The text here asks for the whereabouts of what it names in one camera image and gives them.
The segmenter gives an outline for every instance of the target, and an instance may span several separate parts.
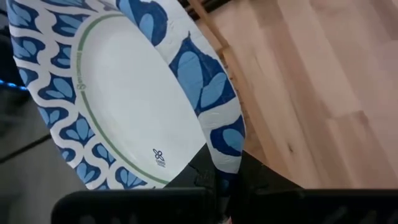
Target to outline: blue leaf pattern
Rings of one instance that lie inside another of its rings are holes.
[[[53,83],[55,88],[66,97],[72,97],[72,87],[62,78],[54,78]]]
[[[57,19],[57,23],[52,26],[52,30],[60,35],[66,37],[74,37],[77,28],[80,27],[81,23],[88,18],[89,15],[86,14],[62,14],[59,12],[51,12]]]
[[[50,118],[49,118],[49,115],[47,114],[46,110],[39,107],[39,113],[40,113],[40,115],[42,115],[45,125],[49,125]]]
[[[31,37],[11,37],[14,56],[21,60],[38,63],[37,54],[44,49],[45,45]]]
[[[24,48],[25,48],[31,55],[36,54],[37,48],[36,48],[36,46],[35,46],[32,42],[27,41],[27,40],[24,40],[24,41],[23,41],[23,45],[24,45]]]
[[[27,68],[18,68],[19,75],[22,78],[22,81],[24,82],[25,86],[29,86],[29,84],[38,79],[38,74],[32,70],[29,70]]]
[[[57,111],[57,110],[53,111],[50,114],[50,123],[56,122],[59,119],[59,117],[60,117],[60,111]]]
[[[74,140],[79,140],[79,135],[76,133],[75,130],[68,130],[67,135]]]
[[[36,10],[11,0],[7,1],[7,9],[11,25],[39,31],[35,25],[35,19],[39,16]]]
[[[193,44],[190,34],[169,67],[197,116],[236,97],[223,67],[216,59],[201,52]]]
[[[72,88],[72,78],[59,77],[51,74],[50,84],[38,92],[45,100],[63,99],[71,103],[76,100],[76,94]]]
[[[76,121],[76,128],[77,128],[77,133],[80,136],[80,139],[85,140],[88,135],[88,124],[86,119],[79,119]]]
[[[239,131],[235,129],[225,129],[223,131],[223,138],[229,147],[232,147],[238,152],[242,152],[244,138]]]
[[[210,106],[222,96],[226,80],[226,74],[221,72],[214,76],[209,85],[203,88],[200,102],[202,108]]]
[[[240,116],[233,124],[216,128],[210,132],[213,147],[229,156],[241,156],[246,134],[243,117]]]
[[[145,14],[139,23],[139,29],[149,41],[152,41],[154,25],[154,18],[150,14]]]
[[[59,148],[59,150],[61,151],[61,156],[63,157],[63,159],[65,159],[65,161],[70,162],[72,161],[75,157],[76,157],[76,153],[74,150],[72,149],[62,149]]]
[[[52,128],[57,121],[60,121],[68,116],[68,111],[64,108],[38,107],[38,109],[45,125],[47,125],[48,128]]]
[[[148,39],[154,46],[161,43],[166,36],[168,17],[159,3],[141,0],[116,0],[116,5],[135,25],[139,23],[139,28],[143,28],[141,31],[146,37],[150,37]]]
[[[47,90],[46,93],[47,93],[48,95],[50,95],[50,96],[56,98],[56,99],[62,99],[62,98],[65,97],[62,93],[60,93],[60,92],[58,92],[58,91],[54,91],[54,90]]]
[[[93,130],[90,129],[88,131],[88,137],[91,138],[93,135],[94,135],[94,132],[93,132]]]
[[[196,108],[203,87],[199,58],[193,52],[185,52],[178,63],[178,82],[188,97],[192,108]]]
[[[51,58],[51,64],[57,66],[58,68],[70,68],[70,45],[65,45],[57,43],[60,47],[59,53]]]
[[[76,172],[85,184],[90,183],[100,176],[100,169],[98,167],[90,165],[85,161],[85,159],[83,159],[81,163],[76,167]]]
[[[120,11],[124,13],[124,15],[127,16],[133,22],[134,24],[137,24],[136,18],[134,17],[134,14],[132,12],[133,7],[130,6],[130,1],[120,1],[119,3],[119,8]]]
[[[98,158],[102,158],[102,159],[106,160],[106,162],[109,165],[111,165],[115,161],[115,159],[111,155],[111,153],[108,150],[106,150],[102,144],[98,144],[97,146],[95,146],[93,148],[93,155]]]
[[[134,174],[129,172],[126,168],[120,167],[116,171],[116,181],[121,183],[124,187],[124,189],[132,189],[134,187],[140,186],[140,185],[146,185],[147,182],[141,180],[140,178],[136,177]]]
[[[79,114],[78,119],[73,124],[61,130],[60,136],[63,139],[77,140],[85,145],[94,136],[94,134],[89,135],[90,131],[92,132],[86,118]]]

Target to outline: blue patterned paper plate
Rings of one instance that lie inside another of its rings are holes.
[[[222,177],[237,173],[238,98],[178,1],[7,0],[7,11],[19,73],[89,189],[163,187],[204,144]]]

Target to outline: floor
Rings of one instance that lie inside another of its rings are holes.
[[[234,0],[211,16],[269,131],[267,165],[306,188],[398,187],[397,0]]]
[[[49,133],[33,101],[22,112],[25,121],[0,138],[0,157]],[[59,199],[85,189],[52,141],[0,164],[0,177],[0,220],[8,212],[8,223],[50,223],[52,208]]]

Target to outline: black object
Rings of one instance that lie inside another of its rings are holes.
[[[214,223],[215,205],[205,188],[86,191],[59,201],[56,224]]]
[[[257,191],[246,223],[398,223],[396,190]]]
[[[230,0],[204,0],[201,3],[205,8],[206,12],[212,12],[229,1]],[[187,8],[189,6],[187,0],[179,0],[179,2],[181,6],[184,8]],[[187,13],[194,21],[199,19],[199,15],[193,9],[188,10]]]

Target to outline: wooden surface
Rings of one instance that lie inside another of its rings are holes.
[[[234,0],[211,17],[253,100],[249,153],[306,188],[398,187],[398,0]]]

